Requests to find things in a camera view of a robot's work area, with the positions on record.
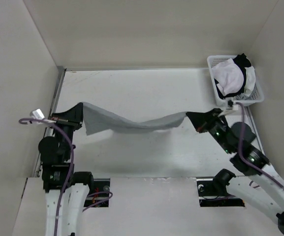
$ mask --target red wire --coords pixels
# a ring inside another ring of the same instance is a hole
[[[93,199],[92,199],[92,202],[93,202],[93,203],[95,203],[95,198],[98,199],[98,194],[94,195],[94,197],[93,197]]]

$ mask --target black cloth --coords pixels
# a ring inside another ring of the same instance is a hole
[[[242,87],[241,89],[239,89],[238,92],[235,92],[235,93],[229,93],[227,94],[226,96],[224,96],[219,88],[216,86],[217,88],[217,93],[219,94],[219,97],[220,99],[224,99],[226,97],[235,97],[237,95],[240,95],[242,94],[244,91],[245,91],[245,85],[246,85],[246,79],[247,79],[247,75],[246,75],[246,69],[245,67],[250,67],[251,66],[251,62],[247,59],[247,56],[242,53],[241,55],[238,55],[236,56],[234,59],[233,59],[234,63],[240,68],[242,74],[244,75],[244,83],[242,84]]]

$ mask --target wiring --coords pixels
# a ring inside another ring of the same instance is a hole
[[[42,119],[34,119],[34,118],[22,118],[18,121],[20,124],[29,124],[32,122],[41,122],[43,124],[46,124],[47,126],[50,126],[51,128],[55,129],[56,131],[58,131],[60,134],[62,134],[62,136],[66,139],[66,141],[68,142],[68,145],[70,147],[71,150],[71,162],[69,165],[69,169],[66,175],[66,179],[63,183],[62,189],[60,191],[60,195],[58,198],[58,204],[57,204],[57,210],[56,210],[56,217],[55,217],[55,225],[54,225],[54,236],[57,236],[58,233],[58,224],[59,224],[59,212],[60,212],[60,205],[61,205],[61,200],[62,200],[62,196],[63,193],[66,189],[67,183],[68,183],[68,179],[70,177],[70,175],[72,174],[72,166],[73,166],[73,162],[74,162],[74,148],[73,148],[73,144],[72,141],[70,140],[70,138],[68,137],[68,135],[61,129],[59,128],[57,125],[55,125],[54,123],[50,123],[46,120],[42,120]]]
[[[95,202],[96,202],[96,201],[95,201],[95,198],[98,200],[98,194],[94,195],[94,197],[93,197],[93,199],[92,199],[92,203],[95,203]]]
[[[88,207],[86,207],[85,209],[83,209],[83,212],[86,211],[87,209],[91,208],[91,207],[94,207],[94,206],[96,206],[96,205],[99,205],[100,203],[103,203],[103,202],[109,200],[109,199],[112,198],[112,196],[113,196],[113,193],[112,193],[112,192],[102,191],[102,192],[92,193],[92,194],[88,195],[87,197],[95,196],[96,194],[102,194],[102,193],[108,194],[109,197],[107,197],[107,198],[105,198],[105,199],[102,199],[102,200],[100,200],[100,201],[98,201],[98,202],[96,202],[96,203],[93,203],[93,204],[89,205]]]
[[[277,181],[275,178],[273,178],[271,175],[260,169],[259,167],[255,166],[254,164],[247,161],[243,156],[243,140],[244,140],[244,134],[246,130],[246,124],[245,124],[245,108],[244,105],[240,102],[236,102],[241,107],[242,110],[242,124],[241,124],[241,131],[240,131],[240,137],[239,137],[239,143],[238,143],[238,154],[240,159],[248,166],[252,167],[256,171],[260,172],[261,174],[268,177],[271,181],[273,181],[278,187],[282,188],[284,191],[284,185],[282,185],[279,181]]]

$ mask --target white basket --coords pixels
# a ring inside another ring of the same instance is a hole
[[[226,100],[221,99],[217,93],[217,88],[216,88],[216,84],[215,84],[215,80],[214,80],[214,76],[212,73],[212,67],[217,65],[218,63],[228,60],[230,58],[235,58],[236,56],[229,56],[229,55],[220,55],[220,56],[209,56],[207,58],[207,64],[209,65],[209,70],[210,70],[210,74],[211,74],[211,79],[212,79],[212,84],[213,84],[213,88],[214,88],[214,96],[216,99],[216,104],[218,106],[224,106],[226,103]],[[239,100],[239,102],[241,102],[245,107],[249,106],[253,103],[256,102],[263,102],[264,100],[264,94],[263,91],[261,89],[261,86],[259,84],[258,81],[255,82],[255,86],[254,86],[254,90],[251,94],[250,97],[248,97],[246,100]]]

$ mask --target gray cloth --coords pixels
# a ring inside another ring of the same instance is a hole
[[[178,127],[186,117],[186,112],[179,112],[162,118],[138,123],[118,116],[88,102],[83,102],[83,104],[84,123],[87,135],[108,129],[112,129],[119,133],[129,134],[146,133],[154,130],[165,130]]]

